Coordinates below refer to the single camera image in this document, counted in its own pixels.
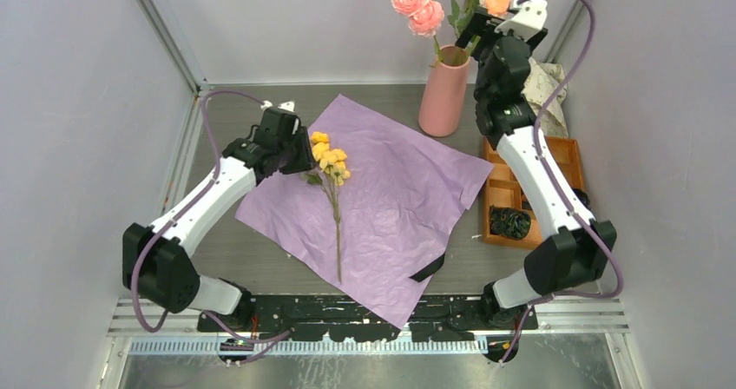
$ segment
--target black metal plate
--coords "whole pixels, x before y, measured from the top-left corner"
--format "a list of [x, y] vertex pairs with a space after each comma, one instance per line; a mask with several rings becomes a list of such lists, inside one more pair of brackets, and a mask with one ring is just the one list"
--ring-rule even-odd
[[[394, 340], [399, 329], [347, 296], [340, 295], [254, 295], [261, 337], [291, 330], [294, 341], [321, 341], [330, 333], [333, 341], [352, 337], [357, 342]], [[425, 295], [409, 318], [411, 339], [421, 341], [473, 340], [470, 331], [512, 330], [508, 321], [484, 323], [478, 312], [479, 297], [469, 295]], [[234, 329], [249, 332], [252, 325]], [[537, 329], [536, 315], [527, 318], [524, 329]], [[197, 330], [215, 333], [220, 328], [210, 319], [200, 318]]]

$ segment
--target wooden tray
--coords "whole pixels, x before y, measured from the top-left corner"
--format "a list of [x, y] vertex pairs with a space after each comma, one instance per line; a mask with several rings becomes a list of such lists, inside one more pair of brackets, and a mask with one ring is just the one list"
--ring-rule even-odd
[[[582, 168], [580, 164], [580, 149], [578, 149], [577, 141], [573, 139], [563, 139], [560, 137], [545, 137], [547, 147], [552, 157], [557, 162], [557, 166], [565, 175], [570, 187], [585, 190], [582, 180]], [[536, 222], [534, 212], [523, 209], [522, 203], [525, 201], [524, 192], [519, 182], [516, 181], [511, 168], [503, 161], [501, 156], [496, 153], [490, 146], [488, 141], [483, 143], [483, 156], [485, 159], [493, 163], [493, 171], [490, 173], [484, 187], [483, 197], [483, 241], [498, 246], [520, 247], [534, 250], [542, 243], [542, 234], [539, 231], [539, 225]], [[531, 215], [531, 228], [529, 234], [521, 240], [507, 239], [500, 235], [490, 233], [490, 208], [516, 208], [527, 212]]]

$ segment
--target pink vase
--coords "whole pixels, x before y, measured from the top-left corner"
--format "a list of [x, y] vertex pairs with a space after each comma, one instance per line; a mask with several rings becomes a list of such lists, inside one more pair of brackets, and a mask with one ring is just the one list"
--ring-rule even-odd
[[467, 54], [453, 45], [441, 51], [443, 61], [432, 68], [419, 107], [419, 127], [434, 137], [451, 135], [460, 123], [470, 64]]

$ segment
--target yellow flower bouquet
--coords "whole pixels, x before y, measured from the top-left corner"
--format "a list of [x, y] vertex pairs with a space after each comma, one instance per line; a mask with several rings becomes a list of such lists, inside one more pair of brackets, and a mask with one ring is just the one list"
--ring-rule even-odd
[[330, 148], [330, 137], [325, 133], [315, 131], [310, 137], [312, 156], [319, 164], [319, 170], [307, 172], [305, 180], [310, 185], [319, 185], [327, 195], [332, 205], [332, 217], [335, 219], [338, 252], [338, 281], [342, 283], [342, 254], [340, 250], [340, 206], [338, 200], [339, 187], [350, 178], [350, 171], [345, 165], [347, 154], [341, 148]]

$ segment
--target purple wrapping paper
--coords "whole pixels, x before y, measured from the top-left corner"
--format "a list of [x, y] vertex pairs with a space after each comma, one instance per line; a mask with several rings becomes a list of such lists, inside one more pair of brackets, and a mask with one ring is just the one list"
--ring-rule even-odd
[[339, 190], [342, 283], [332, 207], [319, 186], [301, 175], [273, 175], [246, 195], [235, 217], [401, 328], [430, 281], [410, 277], [444, 253], [492, 165], [344, 96], [313, 131], [345, 150], [352, 173]]

